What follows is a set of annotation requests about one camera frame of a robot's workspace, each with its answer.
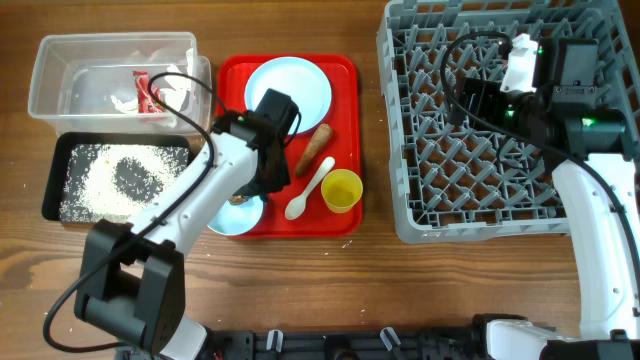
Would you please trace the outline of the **white plastic spoon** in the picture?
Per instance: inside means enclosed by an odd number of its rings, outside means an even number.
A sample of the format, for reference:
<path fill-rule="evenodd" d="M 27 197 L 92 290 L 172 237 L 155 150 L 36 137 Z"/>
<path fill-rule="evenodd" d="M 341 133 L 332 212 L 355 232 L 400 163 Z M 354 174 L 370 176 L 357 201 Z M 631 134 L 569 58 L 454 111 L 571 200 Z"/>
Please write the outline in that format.
<path fill-rule="evenodd" d="M 285 209 L 285 218 L 287 220 L 295 220 L 295 219 L 299 218 L 304 213 L 304 211 L 306 209 L 307 198 L 309 197 L 311 192 L 315 189 L 315 187 L 333 169 L 333 167 L 335 166 L 335 163 L 336 163 L 336 160 L 331 156 L 326 157 L 322 161 L 322 163 L 320 164 L 320 166 L 318 167 L 318 169 L 314 173 L 313 177 L 311 178 L 311 180 L 307 184 L 307 186 L 304 189 L 304 191 L 300 195 L 298 195 L 297 197 L 293 198 L 288 203 L 288 205 L 287 205 L 287 207 Z"/>

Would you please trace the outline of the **small light blue plate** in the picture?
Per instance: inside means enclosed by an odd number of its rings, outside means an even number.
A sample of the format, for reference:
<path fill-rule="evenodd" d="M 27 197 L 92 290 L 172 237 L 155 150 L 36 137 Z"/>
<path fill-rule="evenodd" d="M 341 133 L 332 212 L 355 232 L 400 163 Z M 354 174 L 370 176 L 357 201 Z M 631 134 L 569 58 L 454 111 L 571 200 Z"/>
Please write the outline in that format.
<path fill-rule="evenodd" d="M 249 232 L 260 221 L 264 202 L 260 197 L 233 205 L 226 202 L 208 223 L 208 228 L 224 236 L 238 236 Z"/>

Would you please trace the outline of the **brown carrot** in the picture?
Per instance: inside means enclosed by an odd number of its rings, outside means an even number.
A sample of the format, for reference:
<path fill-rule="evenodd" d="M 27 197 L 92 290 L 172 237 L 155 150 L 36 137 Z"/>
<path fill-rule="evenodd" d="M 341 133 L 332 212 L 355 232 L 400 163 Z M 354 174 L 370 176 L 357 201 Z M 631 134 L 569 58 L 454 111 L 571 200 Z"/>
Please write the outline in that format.
<path fill-rule="evenodd" d="M 296 177 L 302 177 L 305 174 L 314 157 L 329 142 L 332 134 L 333 129 L 328 124 L 318 126 L 295 166 L 294 175 Z"/>

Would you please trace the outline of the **yellow plastic cup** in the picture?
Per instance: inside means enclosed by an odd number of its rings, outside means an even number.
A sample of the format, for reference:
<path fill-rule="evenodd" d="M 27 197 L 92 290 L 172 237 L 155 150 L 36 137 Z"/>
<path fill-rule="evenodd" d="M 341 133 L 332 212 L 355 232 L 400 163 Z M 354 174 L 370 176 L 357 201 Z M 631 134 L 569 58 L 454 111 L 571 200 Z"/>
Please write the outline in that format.
<path fill-rule="evenodd" d="M 364 191 L 361 178 L 348 169 L 330 171 L 321 184 L 321 195 L 328 209 L 342 214 L 350 211 Z"/>

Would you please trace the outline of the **large light blue plate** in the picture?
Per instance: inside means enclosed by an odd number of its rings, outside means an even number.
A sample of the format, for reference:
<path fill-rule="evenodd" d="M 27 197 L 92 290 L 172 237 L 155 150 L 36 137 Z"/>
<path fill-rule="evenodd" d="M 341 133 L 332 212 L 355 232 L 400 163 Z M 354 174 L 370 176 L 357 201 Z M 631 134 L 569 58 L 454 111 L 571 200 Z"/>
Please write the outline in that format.
<path fill-rule="evenodd" d="M 245 86 L 248 110 L 256 110 L 268 89 L 289 95 L 298 106 L 302 121 L 299 133 L 319 125 L 329 112 L 332 88 L 328 77 L 314 63 L 299 57 L 278 57 L 260 65 Z"/>

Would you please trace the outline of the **white napkin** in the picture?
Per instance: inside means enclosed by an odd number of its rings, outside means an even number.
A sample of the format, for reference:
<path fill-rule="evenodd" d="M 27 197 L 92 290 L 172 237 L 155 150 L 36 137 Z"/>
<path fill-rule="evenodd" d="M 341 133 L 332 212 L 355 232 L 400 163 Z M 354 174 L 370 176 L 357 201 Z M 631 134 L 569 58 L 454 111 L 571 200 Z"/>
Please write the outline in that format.
<path fill-rule="evenodd" d="M 139 122 L 156 128 L 177 128 L 178 121 L 175 118 L 158 117 L 158 114 L 169 114 L 164 104 L 175 110 L 184 111 L 188 110 L 191 103 L 195 101 L 193 83 L 185 78 L 185 75 L 194 75 L 194 61 L 194 49 L 189 48 L 184 56 L 166 65 L 147 66 L 140 69 L 134 66 L 132 69 L 127 69 L 125 76 L 117 82 L 118 89 L 111 91 L 108 95 L 115 112 L 130 116 L 154 114 L 154 117 L 143 117 Z M 149 85 L 155 85 L 161 92 L 161 98 L 157 99 L 157 102 L 164 107 L 163 113 L 138 112 L 134 71 L 145 71 L 149 74 Z"/>

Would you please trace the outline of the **red snack wrapper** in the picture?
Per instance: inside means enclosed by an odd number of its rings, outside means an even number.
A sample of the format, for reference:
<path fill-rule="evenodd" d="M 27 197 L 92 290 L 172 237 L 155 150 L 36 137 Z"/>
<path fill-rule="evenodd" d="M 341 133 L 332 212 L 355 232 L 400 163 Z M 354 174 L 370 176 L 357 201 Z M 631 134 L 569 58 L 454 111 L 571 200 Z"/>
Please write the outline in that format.
<path fill-rule="evenodd" d="M 155 85 L 149 85 L 150 76 L 145 71 L 134 71 L 134 84 L 137 89 L 139 113 L 163 113 L 164 107 L 157 102 L 161 92 Z"/>

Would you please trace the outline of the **brown food scrap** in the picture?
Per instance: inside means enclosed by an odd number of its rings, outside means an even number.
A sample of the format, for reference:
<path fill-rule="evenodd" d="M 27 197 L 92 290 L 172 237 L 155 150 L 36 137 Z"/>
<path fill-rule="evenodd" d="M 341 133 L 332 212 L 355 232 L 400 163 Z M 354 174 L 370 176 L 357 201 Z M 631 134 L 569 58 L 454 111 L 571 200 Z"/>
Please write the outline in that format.
<path fill-rule="evenodd" d="M 248 201 L 249 201 L 248 197 L 241 196 L 241 195 L 234 195 L 229 199 L 229 203 L 234 206 L 244 204 Z"/>

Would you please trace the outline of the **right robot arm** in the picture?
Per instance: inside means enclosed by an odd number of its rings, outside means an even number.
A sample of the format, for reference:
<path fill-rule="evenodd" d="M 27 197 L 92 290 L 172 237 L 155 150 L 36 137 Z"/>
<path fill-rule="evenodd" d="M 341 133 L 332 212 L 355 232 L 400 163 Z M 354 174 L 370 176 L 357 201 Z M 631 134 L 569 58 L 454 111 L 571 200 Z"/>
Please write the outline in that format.
<path fill-rule="evenodd" d="M 567 216 L 580 280 L 578 338 L 521 318 L 476 319 L 489 359 L 635 359 L 639 355 L 639 140 L 625 114 L 597 102 L 591 39 L 498 35 L 501 82 L 443 86 L 453 124 L 531 144 Z"/>

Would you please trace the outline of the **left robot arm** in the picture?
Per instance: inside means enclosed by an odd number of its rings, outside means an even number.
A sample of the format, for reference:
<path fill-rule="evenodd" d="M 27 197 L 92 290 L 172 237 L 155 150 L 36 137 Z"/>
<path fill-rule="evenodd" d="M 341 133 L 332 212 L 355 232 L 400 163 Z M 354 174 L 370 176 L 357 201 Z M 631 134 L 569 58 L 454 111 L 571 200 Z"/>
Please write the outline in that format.
<path fill-rule="evenodd" d="M 88 233 L 76 317 L 162 359 L 211 359 L 210 329 L 185 310 L 185 259 L 228 200 L 290 183 L 284 150 L 301 121 L 290 96 L 269 89 L 257 108 L 218 117 L 205 145 L 174 184 L 123 224 Z"/>

